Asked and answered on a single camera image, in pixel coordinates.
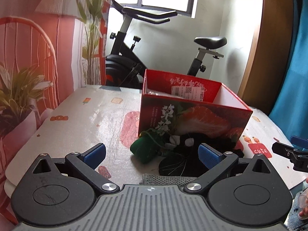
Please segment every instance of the green yarn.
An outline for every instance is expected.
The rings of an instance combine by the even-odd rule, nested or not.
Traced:
[[[163,138],[155,132],[143,131],[130,147],[130,151],[143,164],[153,160],[161,147],[164,147]]]

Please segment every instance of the silver bolt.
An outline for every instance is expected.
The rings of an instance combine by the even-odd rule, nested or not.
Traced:
[[[202,186],[199,183],[189,183],[186,187],[191,191],[197,191],[202,188]]]
[[[114,183],[105,183],[102,186],[102,189],[105,191],[114,191],[116,190],[117,186]]]

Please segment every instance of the triangular hole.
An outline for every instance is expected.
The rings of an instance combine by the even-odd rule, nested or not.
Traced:
[[[45,159],[42,159],[39,161],[39,163],[36,165],[33,173],[34,174],[41,174],[41,173],[47,173],[50,172],[51,169]]]
[[[252,169],[254,172],[258,173],[265,173],[265,174],[270,174],[270,170],[265,164],[265,162],[261,159],[258,159],[256,164],[254,165],[254,168]]]

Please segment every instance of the red box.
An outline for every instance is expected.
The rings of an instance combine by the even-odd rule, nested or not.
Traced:
[[[223,83],[147,69],[138,134],[148,129],[161,135],[200,133],[203,142],[213,148],[230,150],[251,114],[252,110]]]

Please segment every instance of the black saddle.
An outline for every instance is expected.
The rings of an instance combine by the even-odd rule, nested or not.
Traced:
[[[225,37],[196,37],[195,43],[207,48],[218,49],[227,44],[227,38]]]

